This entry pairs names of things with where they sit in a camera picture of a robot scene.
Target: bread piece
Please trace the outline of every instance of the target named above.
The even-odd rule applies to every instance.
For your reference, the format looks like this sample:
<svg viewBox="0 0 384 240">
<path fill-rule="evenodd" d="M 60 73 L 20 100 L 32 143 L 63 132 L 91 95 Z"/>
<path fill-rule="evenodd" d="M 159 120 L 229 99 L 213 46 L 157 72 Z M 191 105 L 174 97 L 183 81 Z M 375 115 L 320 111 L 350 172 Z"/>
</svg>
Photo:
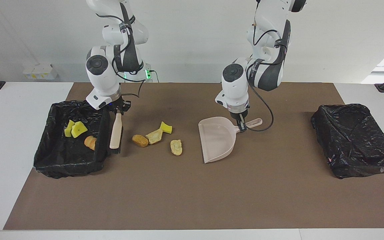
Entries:
<svg viewBox="0 0 384 240">
<path fill-rule="evenodd" d="M 146 147 L 149 144 L 149 140 L 142 135 L 134 135 L 132 140 L 139 147 Z"/>
<path fill-rule="evenodd" d="M 96 148 L 96 141 L 97 141 L 97 138 L 93 136 L 88 136 L 84 140 L 84 145 L 94 151 L 94 149 Z"/>
<path fill-rule="evenodd" d="M 162 140 L 163 138 L 163 131 L 161 129 L 158 129 L 154 132 L 151 132 L 146 135 L 146 138 L 149 139 L 149 144 L 155 144 Z"/>
<path fill-rule="evenodd" d="M 180 156 L 182 155 L 183 149 L 182 149 L 182 141 L 181 140 L 172 140 L 170 142 L 171 152 L 176 155 Z"/>
</svg>

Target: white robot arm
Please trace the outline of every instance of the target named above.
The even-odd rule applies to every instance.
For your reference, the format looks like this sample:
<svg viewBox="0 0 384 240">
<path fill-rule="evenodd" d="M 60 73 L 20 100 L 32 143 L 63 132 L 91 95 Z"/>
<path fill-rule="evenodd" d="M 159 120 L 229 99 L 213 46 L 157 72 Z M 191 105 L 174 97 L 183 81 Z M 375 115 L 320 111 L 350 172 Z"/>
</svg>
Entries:
<svg viewBox="0 0 384 240">
<path fill-rule="evenodd" d="M 143 44 L 148 41 L 149 33 L 131 14 L 127 0 L 87 0 L 87 4 L 99 17 L 117 23 L 105 26 L 102 31 L 104 39 L 113 45 L 95 46 L 87 55 L 87 75 L 94 89 L 86 100 L 99 110 L 121 97 L 118 72 L 135 76 L 136 82 L 146 79 L 145 63 L 136 48 L 135 36 Z"/>
<path fill-rule="evenodd" d="M 288 12 L 299 12 L 306 0 L 257 0 L 254 24 L 247 31 L 252 45 L 250 58 L 238 58 L 222 73 L 222 91 L 215 101 L 227 108 L 241 132 L 248 114 L 248 85 L 271 91 L 282 79 L 284 60 L 290 40 Z"/>
</svg>

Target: brown mat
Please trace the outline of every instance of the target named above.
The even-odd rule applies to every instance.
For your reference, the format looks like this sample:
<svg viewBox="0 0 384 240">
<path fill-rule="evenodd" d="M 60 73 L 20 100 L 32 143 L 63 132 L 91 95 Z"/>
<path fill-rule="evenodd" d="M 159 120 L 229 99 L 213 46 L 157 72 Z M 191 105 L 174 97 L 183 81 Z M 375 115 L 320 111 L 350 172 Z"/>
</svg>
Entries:
<svg viewBox="0 0 384 240">
<path fill-rule="evenodd" d="M 74 84 L 68 100 L 91 88 Z M 227 158 L 203 164 L 198 122 L 229 116 L 214 102 L 220 89 L 145 84 L 123 117 L 122 154 L 91 176 L 55 180 L 32 170 L 4 229 L 384 228 L 384 174 L 335 178 L 311 127 L 319 105 L 343 104 L 333 84 L 283 83 L 262 93 L 273 127 L 239 134 Z M 250 100 L 247 119 L 267 124 L 264 105 L 253 93 Z M 131 143 L 162 120 L 174 126 L 172 135 L 144 149 Z M 182 139 L 180 157 L 170 152 L 173 139 Z"/>
</svg>

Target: sponge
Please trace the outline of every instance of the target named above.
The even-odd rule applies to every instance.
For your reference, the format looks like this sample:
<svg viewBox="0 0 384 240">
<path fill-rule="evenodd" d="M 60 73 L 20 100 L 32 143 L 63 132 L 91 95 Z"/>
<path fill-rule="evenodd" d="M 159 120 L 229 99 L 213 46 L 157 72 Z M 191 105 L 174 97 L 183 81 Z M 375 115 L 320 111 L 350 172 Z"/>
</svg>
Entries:
<svg viewBox="0 0 384 240">
<path fill-rule="evenodd" d="M 72 121 L 72 120 L 69 120 L 69 123 L 67 124 L 67 129 L 71 129 L 73 127 L 73 125 L 75 125 L 75 122 Z"/>
<path fill-rule="evenodd" d="M 66 138 L 70 138 L 70 137 L 72 137 L 72 128 L 69 128 L 69 129 L 64 129 L 64 136 L 66 137 Z"/>
<path fill-rule="evenodd" d="M 69 123 L 67 124 L 67 127 L 64 129 L 65 137 L 67 137 L 67 138 L 72 137 L 72 133 L 71 132 L 72 132 L 72 127 L 73 127 L 74 124 L 75 124 L 74 121 L 69 120 Z"/>
<path fill-rule="evenodd" d="M 76 122 L 75 125 L 72 126 L 72 137 L 77 138 L 79 135 L 88 131 L 85 125 L 82 122 Z"/>
<path fill-rule="evenodd" d="M 161 122 L 161 127 L 160 127 L 160 129 L 161 129 L 163 132 L 168 133 L 168 134 L 171 134 L 171 133 L 173 132 L 173 127 L 167 125 L 165 122 Z"/>
</svg>

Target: dustpan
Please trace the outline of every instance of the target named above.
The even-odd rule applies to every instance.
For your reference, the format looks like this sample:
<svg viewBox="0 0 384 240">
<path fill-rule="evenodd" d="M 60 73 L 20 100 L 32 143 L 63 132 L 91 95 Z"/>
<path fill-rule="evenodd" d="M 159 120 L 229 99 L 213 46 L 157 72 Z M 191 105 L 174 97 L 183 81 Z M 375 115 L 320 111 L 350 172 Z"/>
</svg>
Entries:
<svg viewBox="0 0 384 240">
<path fill-rule="evenodd" d="M 257 118 L 246 125 L 253 128 L 262 123 L 263 120 Z M 198 128 L 204 163 L 220 160 L 232 152 L 239 128 L 233 125 L 229 119 L 225 117 L 207 118 L 198 123 Z"/>
</svg>

